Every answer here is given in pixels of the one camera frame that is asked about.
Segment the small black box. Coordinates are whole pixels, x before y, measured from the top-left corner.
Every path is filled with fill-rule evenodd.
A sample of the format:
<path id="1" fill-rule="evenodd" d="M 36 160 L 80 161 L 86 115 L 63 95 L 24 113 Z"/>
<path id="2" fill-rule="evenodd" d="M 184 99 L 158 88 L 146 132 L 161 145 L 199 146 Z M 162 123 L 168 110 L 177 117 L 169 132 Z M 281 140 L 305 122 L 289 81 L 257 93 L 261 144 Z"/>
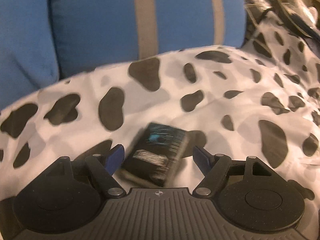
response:
<path id="1" fill-rule="evenodd" d="M 187 131 L 151 122 L 140 133 L 120 174 L 142 187 L 170 187 L 188 144 Z"/>

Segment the cow print blanket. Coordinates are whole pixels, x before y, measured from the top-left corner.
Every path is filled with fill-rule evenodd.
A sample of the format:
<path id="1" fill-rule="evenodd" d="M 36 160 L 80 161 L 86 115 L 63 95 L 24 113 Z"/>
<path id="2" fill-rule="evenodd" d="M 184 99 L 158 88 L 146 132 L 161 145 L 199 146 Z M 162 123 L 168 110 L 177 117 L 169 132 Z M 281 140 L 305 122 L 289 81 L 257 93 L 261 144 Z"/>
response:
<path id="1" fill-rule="evenodd" d="M 1 239 L 319 239 L 319 59 L 280 22 L 268 12 L 242 49 L 99 67 L 2 110 Z M 125 160 L 151 122 L 188 133 L 172 184 L 120 167 L 126 195 L 105 198 L 85 159 L 121 144 Z M 193 196 L 194 146 L 232 159 L 213 198 Z"/>

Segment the blue striped right cushion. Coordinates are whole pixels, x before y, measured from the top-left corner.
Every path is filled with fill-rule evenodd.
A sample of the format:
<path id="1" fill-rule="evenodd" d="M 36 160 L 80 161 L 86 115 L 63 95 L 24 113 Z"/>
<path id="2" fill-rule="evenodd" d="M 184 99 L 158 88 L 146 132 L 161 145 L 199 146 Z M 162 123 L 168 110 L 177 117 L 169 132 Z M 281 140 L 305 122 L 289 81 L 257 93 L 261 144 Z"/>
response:
<path id="1" fill-rule="evenodd" d="M 49 0 L 64 77 L 204 46 L 240 47 L 244 0 Z"/>

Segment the clutter pile of bags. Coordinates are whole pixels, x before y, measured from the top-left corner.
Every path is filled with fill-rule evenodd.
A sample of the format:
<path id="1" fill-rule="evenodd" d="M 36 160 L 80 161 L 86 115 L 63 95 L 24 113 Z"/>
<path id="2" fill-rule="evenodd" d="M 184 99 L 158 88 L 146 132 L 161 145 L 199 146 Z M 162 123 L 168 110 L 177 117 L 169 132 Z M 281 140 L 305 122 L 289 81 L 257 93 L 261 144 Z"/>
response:
<path id="1" fill-rule="evenodd" d="M 244 43 L 248 42 L 257 29 L 258 24 L 270 11 L 281 20 L 291 35 L 301 37 L 313 52 L 319 51 L 319 31 L 316 29 L 316 18 L 302 0 L 244 0 L 247 14 Z"/>

